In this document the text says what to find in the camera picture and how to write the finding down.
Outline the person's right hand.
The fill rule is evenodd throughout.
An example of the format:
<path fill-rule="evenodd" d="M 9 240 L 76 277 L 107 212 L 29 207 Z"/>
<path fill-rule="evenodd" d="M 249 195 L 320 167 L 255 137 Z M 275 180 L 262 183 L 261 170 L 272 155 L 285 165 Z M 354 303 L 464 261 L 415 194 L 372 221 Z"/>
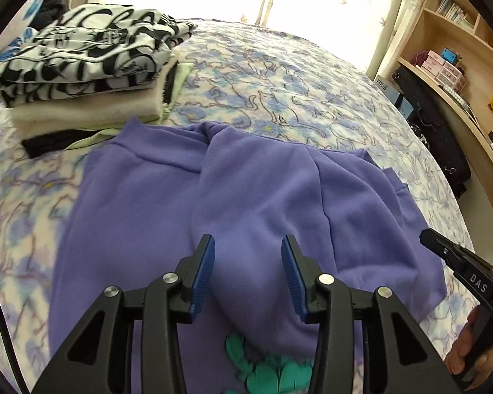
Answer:
<path fill-rule="evenodd" d="M 444 359 L 448 371 L 455 375 L 460 374 L 465 367 L 465 357 L 470 352 L 472 341 L 471 327 L 477 319 L 478 307 L 475 307 L 468 315 L 468 322 L 459 333 L 457 340 L 452 344 L 451 350 Z M 482 385 L 493 371 L 493 347 L 484 352 L 475 362 L 475 378 L 467 387 L 467 390 L 478 388 Z"/>

